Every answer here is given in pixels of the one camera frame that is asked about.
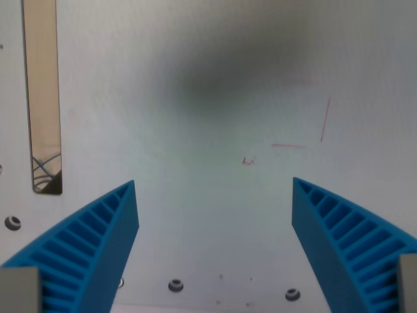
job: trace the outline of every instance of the rectangular slot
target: rectangular slot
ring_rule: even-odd
[[[387,300],[395,299],[398,297],[397,284],[387,286],[384,290],[378,292],[378,295],[371,297],[371,303],[377,304]]]
[[[51,272],[45,270],[45,269],[39,269],[40,276],[42,277],[42,280],[45,280],[46,282],[51,282],[56,285],[60,285],[62,287],[77,291],[78,285],[67,281],[66,279],[59,277],[55,274],[52,274]]]
[[[74,301],[75,297],[73,295],[69,295],[67,293],[61,292],[56,290],[55,288],[48,286],[48,284],[42,285],[42,296],[43,297],[51,297],[56,298],[64,301]]]
[[[108,196],[104,200],[104,203],[107,204],[108,207],[112,209],[113,211],[116,211],[117,207],[119,206],[119,200],[116,198],[114,194],[111,194],[110,196]]]
[[[321,191],[314,190],[310,196],[310,200],[313,205],[319,204],[319,202],[324,198],[324,194]]]
[[[73,233],[79,235],[81,238],[92,244],[98,246],[100,244],[100,238],[92,231],[88,230],[85,226],[82,226],[79,222],[73,222],[69,225],[68,229]]]
[[[382,277],[378,281],[374,282],[372,285],[365,288],[366,293],[375,292],[377,290],[383,289],[389,285],[397,283],[397,271],[391,270],[390,272],[381,275]]]
[[[76,277],[78,279],[83,279],[84,275],[80,273],[79,271],[76,271],[75,269],[72,269],[69,266],[66,266],[65,264],[62,264],[61,262],[41,253],[41,252],[35,252],[32,256],[32,259],[35,261],[44,264],[48,267],[51,267],[52,269],[55,269],[59,272],[62,272],[64,274],[67,274],[69,276]]]
[[[353,265],[352,270],[354,272],[360,271],[361,269],[366,268],[367,266],[379,261],[390,254],[398,251],[401,248],[404,248],[404,243],[400,240],[394,240],[388,243],[387,245],[383,246],[382,248],[378,249],[370,256],[366,257],[362,261],[358,262],[357,264]]]
[[[107,227],[103,224],[103,222],[99,221],[89,212],[84,213],[80,219],[93,230],[97,231],[100,235],[104,235],[107,230]]]
[[[92,208],[93,212],[96,213],[98,217],[100,217],[104,222],[110,223],[111,218],[113,217],[113,213],[106,209],[103,203],[98,203]]]
[[[299,181],[299,183],[300,183],[302,190],[304,190],[306,194],[308,194],[311,191],[311,186],[303,183],[302,181]]]
[[[371,237],[366,239],[363,243],[358,245],[355,249],[350,251],[346,255],[346,260],[352,261],[353,259],[359,257],[361,254],[365,253],[369,249],[372,249],[374,246],[378,245],[379,243],[387,240],[391,237],[391,234],[388,233],[386,230],[379,230]]]
[[[379,266],[369,270],[368,272],[364,273],[362,276],[359,277],[359,282],[367,282],[368,280],[377,277],[383,273],[391,271],[397,267],[397,257],[393,257],[392,259],[388,260],[380,264]]]
[[[129,186],[126,185],[126,186],[123,186],[122,188],[120,188],[118,191],[116,191],[116,194],[120,197],[120,199],[123,198],[126,190],[128,190],[128,187]]]
[[[96,230],[94,230],[94,228],[91,228],[90,225],[84,223],[82,220],[78,221],[83,227],[85,227],[86,229],[88,229],[89,231],[91,231],[93,234],[95,234],[97,237],[101,237],[102,235],[100,233],[98,233]]]
[[[361,221],[363,221],[365,218],[358,214],[353,213],[352,215],[348,216],[342,223],[340,223],[339,226],[336,227],[336,229],[333,231],[333,238],[335,240],[339,240],[342,238],[346,233],[348,233],[351,229],[356,227]]]
[[[42,309],[51,310],[53,312],[70,312],[70,303],[62,300],[54,300],[49,297],[42,297]]]
[[[352,231],[351,234],[346,236],[346,238],[344,238],[340,242],[340,245],[339,245],[340,249],[343,251],[346,248],[349,248],[351,245],[353,245],[363,236],[373,231],[376,227],[377,225],[374,222],[370,222],[370,221],[366,221],[362,225],[359,225],[355,230]]]
[[[94,256],[94,250],[92,248],[67,231],[58,233],[57,238],[88,256]]]
[[[324,224],[331,230],[337,223],[343,220],[352,209],[346,205],[339,205],[329,215],[326,216]]]
[[[43,248],[85,269],[89,266],[89,262],[53,241],[48,241]]]
[[[324,199],[324,201],[320,204],[319,208],[317,209],[319,215],[324,218],[338,204],[339,202],[335,199],[326,197],[326,199]]]
[[[32,165],[37,194],[62,194],[56,0],[24,0],[26,91]]]

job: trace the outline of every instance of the white table surface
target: white table surface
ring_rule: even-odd
[[[0,261],[135,179],[140,229],[117,305],[329,312],[291,226],[292,177],[417,235],[416,9],[58,0],[54,197],[31,190],[20,4],[2,1],[0,212],[22,229],[0,228]],[[168,290],[172,278],[184,291]]]

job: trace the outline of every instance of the wire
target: wire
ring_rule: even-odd
[[[54,155],[54,156],[51,156],[49,159],[47,159],[45,162],[43,162],[42,163],[42,165],[45,165],[46,163],[48,163],[49,161],[52,161],[54,158],[57,158],[57,157],[59,157],[59,156],[61,156],[61,154],[60,153],[58,153],[57,155]],[[37,169],[39,169],[39,168],[41,168],[40,166],[38,166],[38,167],[36,167],[36,168],[34,168],[33,169],[33,171],[36,171]]]
[[[48,175],[41,175],[38,177],[34,177],[33,179],[40,179],[40,178],[51,178],[51,177],[49,177]]]
[[[53,178],[53,175],[52,175],[50,172],[48,172],[46,168],[44,168],[44,164],[45,164],[46,162],[44,162],[44,163],[40,163],[40,162],[39,162],[39,161],[38,161],[38,160],[37,160],[34,156],[32,156],[32,159],[34,160],[34,162],[35,162],[36,164],[38,164],[38,167],[37,167],[36,169],[38,169],[38,168],[42,168],[42,171],[44,171],[46,175],[48,175],[49,177]]]
[[[49,183],[51,180],[44,180],[44,181],[40,181],[40,182],[38,182],[38,183],[36,183],[36,184],[34,184],[33,186],[36,188],[37,186],[39,186],[39,185],[41,185],[41,184],[45,184],[45,183]]]

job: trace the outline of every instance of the red marking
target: red marking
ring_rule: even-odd
[[[305,148],[305,145],[286,145],[282,143],[273,143],[271,146],[273,147],[284,147],[284,148]]]
[[[327,115],[328,115],[328,109],[330,107],[330,97],[327,100],[327,109],[326,109],[326,116],[324,117],[324,123],[323,123],[323,130],[321,132],[321,139],[320,142],[323,141],[323,136],[324,136],[324,130],[326,129],[326,122],[327,122]]]
[[[247,162],[246,158],[243,158],[243,162],[242,162],[243,165],[251,166],[254,163],[255,163],[254,160],[250,160],[249,162]]]

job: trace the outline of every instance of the blue ribbed plastic part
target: blue ribbed plastic part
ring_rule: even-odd
[[[3,267],[35,266],[43,312],[110,312],[139,222],[130,181],[35,239]]]
[[[323,188],[293,184],[293,227],[332,312],[397,312],[397,262],[417,240]]]

